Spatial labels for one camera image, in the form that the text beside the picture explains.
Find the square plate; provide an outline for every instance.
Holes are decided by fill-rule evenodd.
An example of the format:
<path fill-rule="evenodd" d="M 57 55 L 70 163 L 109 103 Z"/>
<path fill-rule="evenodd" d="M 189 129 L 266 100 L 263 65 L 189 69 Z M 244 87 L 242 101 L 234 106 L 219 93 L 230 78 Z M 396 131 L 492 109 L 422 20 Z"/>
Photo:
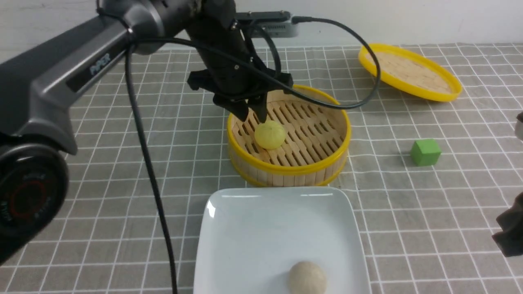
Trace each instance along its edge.
<path fill-rule="evenodd" d="M 203 215 L 194 294 L 288 294 L 288 271 L 299 261 L 325 271 L 326 294 L 371 292 L 356 218 L 341 190 L 221 190 Z"/>

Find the yellow steamer rim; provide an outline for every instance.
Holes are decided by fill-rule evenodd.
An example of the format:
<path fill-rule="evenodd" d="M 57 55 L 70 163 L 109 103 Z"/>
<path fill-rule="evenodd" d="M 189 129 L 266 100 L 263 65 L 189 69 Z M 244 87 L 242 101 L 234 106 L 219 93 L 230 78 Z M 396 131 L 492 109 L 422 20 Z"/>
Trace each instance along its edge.
<path fill-rule="evenodd" d="M 301 85 L 294 89 L 339 104 L 317 89 Z M 229 156 L 247 182 L 260 187 L 324 186 L 342 171 L 351 134 L 345 111 L 272 91 L 267 95 L 267 113 L 267 119 L 280 122 L 287 131 L 283 145 L 274 150 L 265 150 L 254 140 L 258 121 L 252 111 L 245 122 L 234 115 L 227 121 Z"/>

